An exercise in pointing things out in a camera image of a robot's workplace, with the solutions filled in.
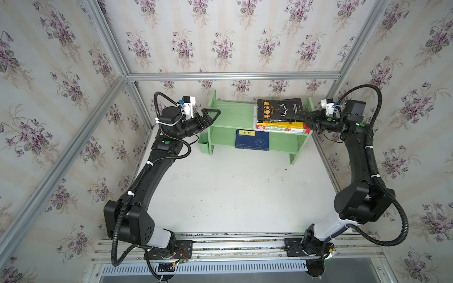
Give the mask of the green red nature book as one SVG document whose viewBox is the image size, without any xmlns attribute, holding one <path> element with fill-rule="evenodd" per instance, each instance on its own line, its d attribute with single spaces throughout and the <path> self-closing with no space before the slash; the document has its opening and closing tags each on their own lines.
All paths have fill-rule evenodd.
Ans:
<svg viewBox="0 0 453 283">
<path fill-rule="evenodd" d="M 310 134 L 311 130 L 304 126 L 302 122 L 288 123 L 262 123 L 257 120 L 257 113 L 254 115 L 255 129 L 262 132 L 282 132 L 290 134 Z"/>
</svg>

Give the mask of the yellow book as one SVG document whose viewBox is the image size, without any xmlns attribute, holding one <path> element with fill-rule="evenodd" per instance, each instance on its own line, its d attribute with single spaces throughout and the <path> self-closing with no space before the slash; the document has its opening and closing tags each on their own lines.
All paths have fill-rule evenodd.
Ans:
<svg viewBox="0 0 453 283">
<path fill-rule="evenodd" d="M 291 130 L 303 130 L 307 127 L 303 122 L 272 122 L 264 123 L 257 122 L 256 129 L 258 130 L 276 130 L 276 131 L 291 131 Z"/>
</svg>

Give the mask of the dark blue book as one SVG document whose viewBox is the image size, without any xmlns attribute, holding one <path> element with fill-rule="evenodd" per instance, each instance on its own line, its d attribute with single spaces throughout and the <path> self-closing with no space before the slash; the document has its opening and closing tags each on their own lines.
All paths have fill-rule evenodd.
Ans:
<svg viewBox="0 0 453 283">
<path fill-rule="evenodd" d="M 236 149 L 269 151 L 270 136 L 268 132 L 237 129 L 234 146 Z"/>
</svg>

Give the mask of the black book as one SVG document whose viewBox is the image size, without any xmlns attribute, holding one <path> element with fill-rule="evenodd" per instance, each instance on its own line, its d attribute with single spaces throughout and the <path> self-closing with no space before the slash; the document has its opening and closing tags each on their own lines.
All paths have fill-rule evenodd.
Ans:
<svg viewBox="0 0 453 283">
<path fill-rule="evenodd" d="M 301 98 L 284 100 L 257 100 L 257 121 L 263 123 L 302 122 Z"/>
</svg>

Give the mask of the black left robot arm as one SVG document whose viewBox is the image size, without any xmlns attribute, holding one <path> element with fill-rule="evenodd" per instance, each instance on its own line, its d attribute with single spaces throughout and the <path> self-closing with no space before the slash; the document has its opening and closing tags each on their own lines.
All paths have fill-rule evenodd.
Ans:
<svg viewBox="0 0 453 283">
<path fill-rule="evenodd" d="M 220 115 L 220 110 L 204 108 L 201 114 L 195 113 L 185 120 L 177 106 L 159 113 L 158 134 L 144 167 L 129 189 L 117 201 L 108 201 L 103 209 L 108 237 L 112 240 L 113 266 L 119 266 L 135 248 L 175 252 L 175 234 L 158 227 L 147 210 L 167 170 L 176 160 L 191 154 L 191 145 L 185 138 L 203 132 Z"/>
</svg>

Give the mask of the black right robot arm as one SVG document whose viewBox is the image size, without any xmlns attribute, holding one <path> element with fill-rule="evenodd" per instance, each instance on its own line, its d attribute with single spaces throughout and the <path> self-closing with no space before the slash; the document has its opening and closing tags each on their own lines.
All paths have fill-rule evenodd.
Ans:
<svg viewBox="0 0 453 283">
<path fill-rule="evenodd" d="M 333 239 L 352 229 L 373 244 L 394 246 L 407 235 L 407 219 L 401 215 L 402 233 L 394 240 L 379 241 L 360 229 L 360 225 L 377 221 L 394 205 L 398 211 L 395 191 L 382 180 L 373 151 L 373 124 L 363 121 L 364 101 L 346 100 L 338 105 L 331 100 L 327 108 L 303 114 L 309 129 L 337 133 L 350 159 L 351 181 L 334 198 L 334 208 L 321 222 L 311 224 L 303 238 L 287 238 L 285 252 L 289 257 L 308 256 L 326 259 L 334 247 Z"/>
</svg>

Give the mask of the green wooden bookshelf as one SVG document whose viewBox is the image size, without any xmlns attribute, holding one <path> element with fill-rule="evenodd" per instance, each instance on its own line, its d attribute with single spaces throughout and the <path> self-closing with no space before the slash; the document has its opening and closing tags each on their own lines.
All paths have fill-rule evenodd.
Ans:
<svg viewBox="0 0 453 283">
<path fill-rule="evenodd" d="M 256 105 L 218 100 L 214 89 L 208 107 L 220 110 L 221 114 L 200 135 L 198 146 L 202 153 L 212 155 L 215 146 L 280 152 L 289 154 L 293 165 L 312 135 L 309 129 L 304 133 L 259 130 L 256 126 Z"/>
</svg>

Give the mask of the aluminium frame top bar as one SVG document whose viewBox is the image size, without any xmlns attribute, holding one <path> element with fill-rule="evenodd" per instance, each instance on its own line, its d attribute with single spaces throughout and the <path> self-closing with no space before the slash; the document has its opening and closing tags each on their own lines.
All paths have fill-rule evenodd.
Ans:
<svg viewBox="0 0 453 283">
<path fill-rule="evenodd" d="M 335 71 L 277 71 L 223 73 L 130 73 L 129 81 L 221 81 L 221 80 L 337 80 Z"/>
</svg>

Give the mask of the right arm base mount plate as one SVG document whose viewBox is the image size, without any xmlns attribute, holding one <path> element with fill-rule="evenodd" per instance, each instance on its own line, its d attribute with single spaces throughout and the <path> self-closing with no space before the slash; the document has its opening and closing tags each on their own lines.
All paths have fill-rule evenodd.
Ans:
<svg viewBox="0 0 453 283">
<path fill-rule="evenodd" d="M 307 254 L 303 250 L 304 238 L 285 238 L 284 251 L 288 257 L 305 257 Z"/>
</svg>

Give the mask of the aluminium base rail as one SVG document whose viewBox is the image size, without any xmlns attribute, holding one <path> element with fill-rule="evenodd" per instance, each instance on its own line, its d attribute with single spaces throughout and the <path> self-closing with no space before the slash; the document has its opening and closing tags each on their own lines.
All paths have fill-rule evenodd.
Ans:
<svg viewBox="0 0 453 283">
<path fill-rule="evenodd" d="M 302 233 L 177 233 L 179 241 L 192 241 L 191 261 L 283 260 L 287 258 L 287 238 L 302 238 Z M 331 240 L 333 258 L 383 258 L 383 249 L 366 241 L 359 234 L 346 232 Z"/>
</svg>

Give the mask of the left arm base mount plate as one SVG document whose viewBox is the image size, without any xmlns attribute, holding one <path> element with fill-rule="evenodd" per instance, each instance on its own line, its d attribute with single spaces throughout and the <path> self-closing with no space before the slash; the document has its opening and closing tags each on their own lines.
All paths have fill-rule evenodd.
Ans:
<svg viewBox="0 0 453 283">
<path fill-rule="evenodd" d="M 193 251 L 192 240 L 175 241 L 175 247 L 173 249 L 173 252 L 168 255 L 168 258 L 189 260 L 192 258 L 192 251 Z"/>
</svg>

